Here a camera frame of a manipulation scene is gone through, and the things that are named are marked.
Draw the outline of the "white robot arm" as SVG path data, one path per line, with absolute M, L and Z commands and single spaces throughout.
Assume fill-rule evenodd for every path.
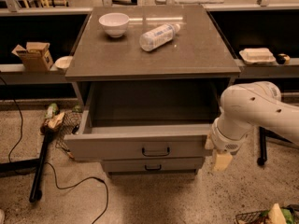
M 246 135 L 259 126 L 299 145 L 299 107 L 281 101 L 279 88 L 268 81 L 228 87 L 220 98 L 221 114 L 211 126 L 212 170 L 224 171 Z

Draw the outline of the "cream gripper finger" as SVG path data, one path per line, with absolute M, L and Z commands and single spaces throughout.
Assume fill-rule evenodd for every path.
M 213 171 L 224 171 L 231 163 L 233 156 L 229 152 L 222 152 L 220 150 L 213 150 Z

